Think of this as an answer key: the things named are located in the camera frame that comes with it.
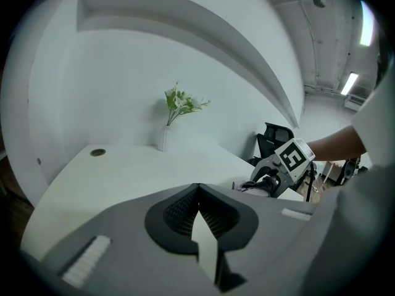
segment forearm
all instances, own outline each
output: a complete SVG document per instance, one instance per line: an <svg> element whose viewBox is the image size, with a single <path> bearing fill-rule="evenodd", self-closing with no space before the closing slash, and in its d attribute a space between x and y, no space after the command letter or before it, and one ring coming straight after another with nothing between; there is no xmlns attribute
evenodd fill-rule
<svg viewBox="0 0 395 296"><path fill-rule="evenodd" d="M347 160L366 152L362 141L352 126L348 126L335 134L307 143L317 161Z"/></svg>

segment flower arrangement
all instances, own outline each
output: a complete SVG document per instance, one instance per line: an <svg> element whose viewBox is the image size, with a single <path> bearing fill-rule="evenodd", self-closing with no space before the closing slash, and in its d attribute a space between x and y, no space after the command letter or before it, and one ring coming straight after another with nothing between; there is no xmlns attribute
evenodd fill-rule
<svg viewBox="0 0 395 296"><path fill-rule="evenodd" d="M177 116L200 111L203 106L208 106L211 102L210 100L203 102L203 99L199 101L184 91L177 90L177 85L178 82L174 88L165 92L167 107L170 111L167 126L170 126Z"/></svg>

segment vase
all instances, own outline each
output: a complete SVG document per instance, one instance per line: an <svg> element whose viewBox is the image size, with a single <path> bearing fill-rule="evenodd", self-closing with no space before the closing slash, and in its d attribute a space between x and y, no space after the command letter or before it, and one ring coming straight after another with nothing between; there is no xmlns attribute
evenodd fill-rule
<svg viewBox="0 0 395 296"><path fill-rule="evenodd" d="M159 133L157 148L159 151L169 151L172 144L172 130L170 126L165 126Z"/></svg>

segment tabletop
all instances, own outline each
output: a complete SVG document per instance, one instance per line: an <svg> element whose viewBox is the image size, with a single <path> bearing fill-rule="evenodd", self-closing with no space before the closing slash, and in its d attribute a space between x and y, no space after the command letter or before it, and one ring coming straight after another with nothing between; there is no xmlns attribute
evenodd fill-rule
<svg viewBox="0 0 395 296"><path fill-rule="evenodd" d="M106 153L92 157L94 149ZM253 169L219 146L160 152L152 146L88 145L44 193L27 224L21 249L41 261L67 234L110 206L191 183L230 189L233 181L248 181ZM290 189L279 198L303 200Z"/></svg>

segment rectangular light fixture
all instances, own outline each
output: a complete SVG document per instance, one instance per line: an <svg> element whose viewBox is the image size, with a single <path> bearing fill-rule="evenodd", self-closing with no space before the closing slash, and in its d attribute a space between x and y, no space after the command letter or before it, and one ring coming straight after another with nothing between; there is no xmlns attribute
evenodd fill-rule
<svg viewBox="0 0 395 296"><path fill-rule="evenodd" d="M358 74L352 72L350 73L350 76L348 77L348 80L346 82L346 85L344 86L343 90L341 91L341 94L347 95L347 93L350 91L354 83L357 81Z"/></svg>
<svg viewBox="0 0 395 296"><path fill-rule="evenodd" d="M360 44L365 46L370 46L372 42L373 36L373 23L375 20L375 16L373 15L372 10L364 3L363 1L360 2L362 4L362 13L364 16L364 25L362 27L362 35L360 37Z"/></svg>

